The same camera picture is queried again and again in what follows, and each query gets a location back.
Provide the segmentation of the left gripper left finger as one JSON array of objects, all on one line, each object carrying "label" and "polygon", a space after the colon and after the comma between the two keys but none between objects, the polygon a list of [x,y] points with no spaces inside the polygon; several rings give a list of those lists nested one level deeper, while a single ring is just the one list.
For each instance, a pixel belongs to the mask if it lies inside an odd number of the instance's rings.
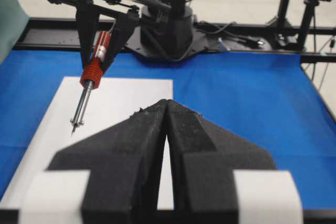
[{"label": "left gripper left finger", "polygon": [[84,223],[149,223],[156,212],[166,100],[58,151],[49,170],[90,170]]}]

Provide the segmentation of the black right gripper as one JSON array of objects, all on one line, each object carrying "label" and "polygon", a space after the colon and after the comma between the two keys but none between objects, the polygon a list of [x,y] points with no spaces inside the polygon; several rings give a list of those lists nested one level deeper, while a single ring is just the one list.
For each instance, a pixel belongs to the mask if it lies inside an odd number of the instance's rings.
[{"label": "black right gripper", "polygon": [[90,61],[93,42],[101,16],[114,19],[109,47],[101,69],[105,73],[116,55],[128,42],[138,26],[153,28],[162,34],[171,8],[161,0],[48,0],[51,4],[76,9],[76,24],[80,42],[82,68]]}]

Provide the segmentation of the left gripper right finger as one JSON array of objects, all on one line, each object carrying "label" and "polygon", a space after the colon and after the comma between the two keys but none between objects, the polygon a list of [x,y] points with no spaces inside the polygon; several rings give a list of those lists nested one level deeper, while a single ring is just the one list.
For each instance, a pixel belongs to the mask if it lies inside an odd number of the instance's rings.
[{"label": "left gripper right finger", "polygon": [[174,208],[185,223],[237,223],[235,169],[275,170],[265,149],[169,100]]}]

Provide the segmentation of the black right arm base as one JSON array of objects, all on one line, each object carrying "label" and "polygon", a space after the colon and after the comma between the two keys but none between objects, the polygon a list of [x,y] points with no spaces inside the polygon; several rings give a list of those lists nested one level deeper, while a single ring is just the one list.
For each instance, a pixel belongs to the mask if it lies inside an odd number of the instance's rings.
[{"label": "black right arm base", "polygon": [[178,62],[209,50],[230,51],[221,38],[210,37],[194,25],[194,15],[190,7],[177,16],[169,16],[162,34],[143,25],[137,27],[125,48],[147,60]]}]

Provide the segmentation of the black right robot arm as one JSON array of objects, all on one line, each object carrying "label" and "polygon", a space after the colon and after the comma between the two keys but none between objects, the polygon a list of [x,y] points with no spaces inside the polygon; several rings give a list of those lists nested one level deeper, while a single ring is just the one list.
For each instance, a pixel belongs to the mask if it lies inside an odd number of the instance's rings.
[{"label": "black right robot arm", "polygon": [[107,71],[116,55],[128,46],[136,31],[140,43],[153,49],[146,58],[170,62],[187,58],[192,47],[192,10],[186,0],[48,0],[52,4],[66,4],[76,9],[76,23],[83,68],[92,59],[93,42],[99,17],[114,18],[107,53],[100,62]]}]

